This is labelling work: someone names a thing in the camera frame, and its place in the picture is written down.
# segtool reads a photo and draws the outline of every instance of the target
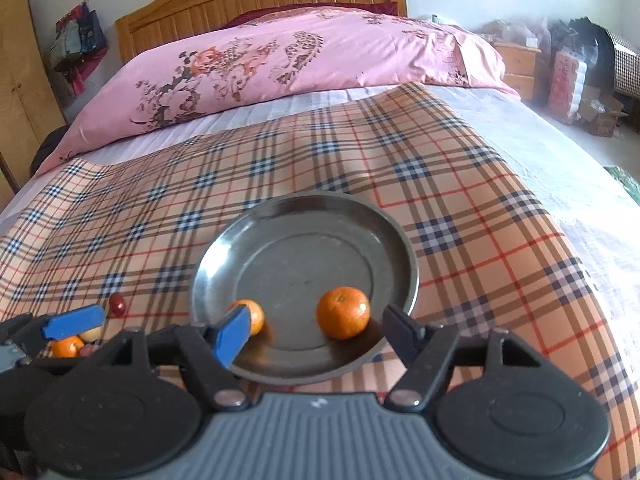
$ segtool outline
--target stainless steel plate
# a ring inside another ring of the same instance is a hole
[[[370,299],[371,321],[337,341],[316,324],[316,303],[337,286]],[[294,193],[249,209],[210,245],[191,287],[193,322],[217,322],[237,300],[257,301],[265,325],[231,370],[268,384],[324,381],[370,361],[384,346],[382,313],[414,307],[418,265],[386,213],[340,193]]]

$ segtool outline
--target wooden nightstand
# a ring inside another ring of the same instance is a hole
[[[540,51],[502,41],[494,41],[493,46],[502,56],[507,69],[504,82],[517,91],[523,101],[529,101],[533,97],[533,85],[536,82],[536,54]]]

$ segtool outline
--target mattress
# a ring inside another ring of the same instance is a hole
[[[163,128],[87,153],[99,164],[124,162],[198,135],[358,100],[391,86],[288,96]],[[593,158],[525,105],[493,89],[430,87],[505,158],[537,194],[590,270],[600,303],[621,349],[620,360],[637,381],[640,351],[640,208]],[[0,234],[60,171],[32,179],[0,214]],[[610,389],[616,395],[615,385]]]

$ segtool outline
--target pink blanket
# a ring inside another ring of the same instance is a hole
[[[115,140],[290,94],[421,82],[517,96],[484,40],[457,27],[316,7],[175,41],[125,65],[37,174]]]

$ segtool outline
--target plaid tablecloth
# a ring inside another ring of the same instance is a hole
[[[609,410],[599,477],[637,475],[637,386],[587,272],[498,153],[419,84],[113,166],[76,160],[0,240],[0,314],[104,304],[119,291],[129,313],[110,320],[104,338],[123,325],[188,322],[191,271],[216,233],[264,199],[313,189],[357,195],[393,216],[418,256],[415,316],[468,334],[515,330]],[[402,372],[387,350],[300,389],[384,394]]]

